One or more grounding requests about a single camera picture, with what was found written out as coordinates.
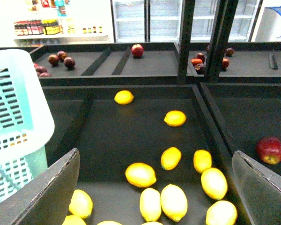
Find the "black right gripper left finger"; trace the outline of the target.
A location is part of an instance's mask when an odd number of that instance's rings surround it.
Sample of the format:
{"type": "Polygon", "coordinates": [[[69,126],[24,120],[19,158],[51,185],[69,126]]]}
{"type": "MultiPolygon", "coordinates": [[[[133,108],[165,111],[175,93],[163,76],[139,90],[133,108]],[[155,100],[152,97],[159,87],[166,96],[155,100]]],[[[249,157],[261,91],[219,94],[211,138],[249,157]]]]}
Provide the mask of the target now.
{"type": "Polygon", "coordinates": [[[0,225],[60,225],[76,188],[80,154],[74,148],[0,203],[0,225]]]}

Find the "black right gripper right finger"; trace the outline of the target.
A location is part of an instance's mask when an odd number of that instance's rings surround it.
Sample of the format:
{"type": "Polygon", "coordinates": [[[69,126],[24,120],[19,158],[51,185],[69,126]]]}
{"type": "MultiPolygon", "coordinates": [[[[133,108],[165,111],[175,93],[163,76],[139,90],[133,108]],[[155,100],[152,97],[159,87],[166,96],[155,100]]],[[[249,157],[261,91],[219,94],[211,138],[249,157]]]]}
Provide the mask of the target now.
{"type": "Polygon", "coordinates": [[[252,224],[281,225],[281,176],[239,150],[232,168],[252,224]]]}

